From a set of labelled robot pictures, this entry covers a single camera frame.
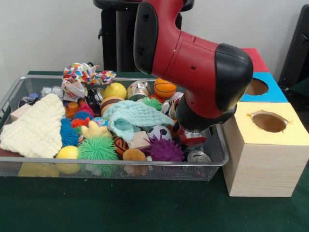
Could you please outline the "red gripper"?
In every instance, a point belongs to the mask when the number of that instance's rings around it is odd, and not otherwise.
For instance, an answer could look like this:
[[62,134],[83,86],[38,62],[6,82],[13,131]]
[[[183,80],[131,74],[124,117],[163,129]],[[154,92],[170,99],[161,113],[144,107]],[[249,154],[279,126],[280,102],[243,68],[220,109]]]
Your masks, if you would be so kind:
[[207,135],[205,131],[192,132],[192,131],[180,129],[179,139],[182,145],[195,146],[195,145],[204,143],[207,139]]

